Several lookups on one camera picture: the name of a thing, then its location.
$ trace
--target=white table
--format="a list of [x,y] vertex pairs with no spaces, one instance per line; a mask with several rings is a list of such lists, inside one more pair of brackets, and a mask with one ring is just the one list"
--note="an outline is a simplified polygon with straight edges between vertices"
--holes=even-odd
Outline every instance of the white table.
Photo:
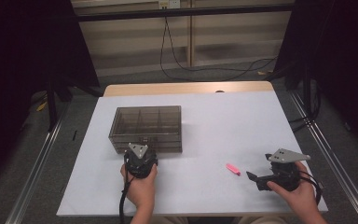
[[[210,93],[200,93],[202,84],[205,88],[201,92]],[[174,92],[171,85],[186,91],[163,94]],[[301,152],[270,84],[188,85],[194,85],[198,93],[188,93],[192,90],[184,88],[184,83],[123,85],[124,90],[146,89],[144,95],[100,98],[57,215],[118,216],[123,155],[116,153],[108,134],[117,107],[149,105],[182,107],[183,153],[158,154],[156,216],[291,214],[283,199],[272,191],[259,191],[245,173],[272,174],[264,155],[274,153],[279,147]],[[233,88],[237,85],[245,88]],[[262,88],[246,88],[254,85]],[[232,174],[226,168],[228,162],[236,165],[242,175]],[[327,211],[324,199],[319,209]],[[135,212],[128,200],[124,212],[128,216]]]

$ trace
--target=white wall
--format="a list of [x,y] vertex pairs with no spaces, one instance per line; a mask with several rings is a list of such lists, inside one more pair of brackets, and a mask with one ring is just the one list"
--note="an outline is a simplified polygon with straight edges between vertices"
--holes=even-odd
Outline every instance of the white wall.
[[[193,0],[181,7],[232,7],[291,3],[293,0]],[[150,0],[73,0],[77,14],[158,9]],[[183,66],[250,62],[278,55],[290,12],[168,18],[172,42]],[[98,76],[159,70],[165,20],[81,22]],[[168,32],[164,68],[178,67]]]

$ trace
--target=marker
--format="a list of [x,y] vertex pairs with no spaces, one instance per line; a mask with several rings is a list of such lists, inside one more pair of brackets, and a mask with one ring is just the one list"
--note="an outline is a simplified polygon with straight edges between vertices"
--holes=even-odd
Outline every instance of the marker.
[[233,165],[231,165],[231,164],[229,164],[229,163],[226,164],[226,167],[227,167],[228,170],[230,170],[232,173],[234,173],[234,174],[236,174],[236,175],[241,175],[241,172],[240,172],[240,170],[239,170],[237,167],[235,167],[235,166],[233,166]]

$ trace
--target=black cable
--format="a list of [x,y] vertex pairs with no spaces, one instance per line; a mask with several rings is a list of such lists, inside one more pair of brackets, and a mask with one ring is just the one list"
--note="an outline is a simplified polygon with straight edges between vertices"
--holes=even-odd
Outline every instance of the black cable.
[[292,129],[293,133],[298,132],[299,130],[301,130],[302,128],[304,128],[305,126],[311,124],[312,122],[314,122],[316,120],[316,118],[319,115],[319,111],[321,109],[321,104],[322,104],[322,100],[321,100],[322,96],[321,96],[321,89],[318,85],[316,85],[316,92],[313,96],[313,108],[314,110],[310,113],[310,115],[307,115],[304,118],[300,118],[300,119],[293,119],[293,120],[289,120],[289,122],[298,122],[301,120],[304,120],[305,123],[299,125],[298,127],[295,127]]
[[[171,42],[171,49],[172,49],[172,55],[173,55],[173,58],[175,59],[176,63],[179,65],[179,67],[181,67],[182,69],[186,70],[186,71],[189,71],[189,72],[199,72],[199,71],[209,71],[209,70],[226,70],[226,71],[240,71],[241,73],[234,76],[234,77],[230,77],[230,78],[227,78],[227,79],[223,79],[223,80],[217,80],[217,81],[228,81],[228,80],[231,80],[231,79],[234,79],[236,77],[240,77],[244,74],[246,74],[247,72],[250,72],[250,71],[256,71],[256,70],[259,70],[259,69],[262,69],[264,67],[266,67],[267,65],[269,65],[270,63],[272,63],[274,60],[277,59],[277,57],[273,58],[273,59],[260,59],[260,60],[257,60],[257,61],[254,61],[250,64],[250,66],[248,67],[248,69],[235,69],[235,68],[199,68],[199,69],[189,69],[189,68],[185,68],[183,67],[181,64],[179,64],[177,58],[176,58],[176,54],[174,52],[174,49],[173,49],[173,42],[172,42],[172,36],[171,36],[171,30],[170,30],[170,26],[168,24],[168,20],[167,18],[165,18],[165,27],[164,27],[164,35],[162,37],[162,46],[161,46],[161,52],[160,52],[160,57],[159,57],[159,65],[161,67],[161,70],[162,72],[165,74],[166,77],[169,77],[169,78],[172,78],[172,79],[179,79],[179,80],[185,80],[185,81],[199,81],[199,80],[195,80],[195,79],[190,79],[190,78],[179,78],[179,77],[170,77],[166,71],[164,70],[164,68],[162,67],[162,51],[164,49],[164,44],[165,44],[165,35],[167,33],[167,30],[168,30],[168,35],[170,37],[170,42]],[[261,67],[258,67],[258,68],[254,68],[254,69],[251,69],[253,67],[253,65],[257,62],[261,62],[261,61],[269,61],[267,62],[265,65],[261,66]]]
[[127,193],[129,191],[130,188],[130,184],[132,182],[132,180],[135,178],[135,176],[132,177],[132,179],[129,181],[129,173],[127,170],[127,159],[128,159],[128,154],[124,154],[124,170],[126,173],[125,176],[125,181],[124,181],[124,189],[121,191],[121,198],[120,198],[120,205],[119,205],[119,213],[120,213],[120,224],[125,224],[125,220],[124,220],[124,201],[126,200],[127,197]]
[[303,172],[303,171],[299,171],[300,173],[303,173],[303,174],[306,174],[308,175],[309,177],[311,177],[313,180],[311,180],[310,178],[306,178],[304,176],[301,176],[301,175],[293,175],[293,174],[289,174],[287,173],[286,171],[284,170],[281,170],[281,169],[272,169],[273,171],[277,171],[277,172],[280,172],[280,173],[283,173],[285,175],[288,175],[289,177],[290,176],[293,176],[293,177],[296,177],[296,178],[299,178],[299,179],[302,179],[302,180],[305,180],[307,182],[309,182],[310,184],[312,184],[314,187],[315,187],[315,190],[316,190],[316,196],[315,196],[315,201],[316,201],[316,204],[318,205],[319,202],[321,201],[321,198],[322,198],[322,189],[321,187],[318,185],[318,181],[310,174],[308,174],[307,172]]

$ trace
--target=metal frame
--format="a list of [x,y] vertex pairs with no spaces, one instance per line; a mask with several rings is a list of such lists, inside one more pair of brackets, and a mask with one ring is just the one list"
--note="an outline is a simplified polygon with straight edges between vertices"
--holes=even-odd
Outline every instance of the metal frame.
[[310,130],[310,133],[315,139],[319,149],[324,154],[324,158],[327,160],[327,163],[330,165],[330,168],[335,174],[340,186],[344,189],[345,193],[347,194],[349,200],[351,201],[354,209],[358,214],[358,188],[353,183],[353,181],[345,171],[344,167],[339,162],[339,159],[334,153],[334,150],[328,144],[327,140],[325,139],[322,131],[319,129],[316,122],[314,120],[309,120],[306,118],[307,112],[306,109],[304,108],[304,103],[301,100],[301,97],[295,91],[290,91],[290,96],[292,97],[292,100],[295,103],[296,108],[298,109],[300,115],[309,124],[307,126]]
[[291,11],[294,5],[295,4],[259,5],[259,6],[246,6],[246,7],[187,7],[187,8],[177,8],[177,9],[167,9],[167,10],[157,9],[157,10],[140,10],[140,11],[112,12],[112,13],[104,13],[104,14],[78,15],[71,19],[77,21],[113,21],[113,20],[129,20],[129,19],[164,18],[164,17],[278,12],[278,11]]
[[10,214],[7,218],[6,224],[20,224],[22,218],[25,215],[25,211],[27,210],[28,204],[31,201],[31,198],[34,194],[34,190],[36,188],[37,181],[39,180],[40,175],[42,174],[43,168],[45,166],[46,161],[48,160],[48,154],[51,151],[51,148],[57,138],[57,135],[60,131],[63,118],[68,111],[70,103],[65,103],[63,105],[63,109],[58,119],[56,125],[54,126],[53,130],[48,133],[46,137],[45,143],[40,150],[39,156],[36,159],[34,167],[25,182],[24,187],[20,193],[20,196],[17,198]]

